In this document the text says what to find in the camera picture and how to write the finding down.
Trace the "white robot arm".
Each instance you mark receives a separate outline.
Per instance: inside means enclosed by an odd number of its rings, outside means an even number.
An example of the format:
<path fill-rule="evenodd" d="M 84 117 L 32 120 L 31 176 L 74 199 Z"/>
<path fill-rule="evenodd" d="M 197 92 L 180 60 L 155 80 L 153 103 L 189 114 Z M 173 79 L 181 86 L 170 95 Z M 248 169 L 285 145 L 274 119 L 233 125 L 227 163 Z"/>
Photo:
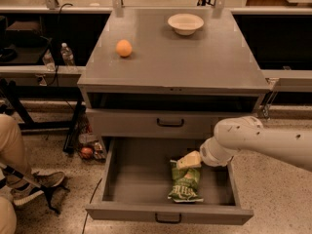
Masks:
<path fill-rule="evenodd" d="M 176 162 L 179 169 L 199 168 L 202 164 L 224 167 L 240 151 L 249 150 L 312 171 L 312 133 L 306 130 L 265 128 L 253 116 L 227 118 L 214 126 L 214 135 L 199 151 L 192 151 Z"/>

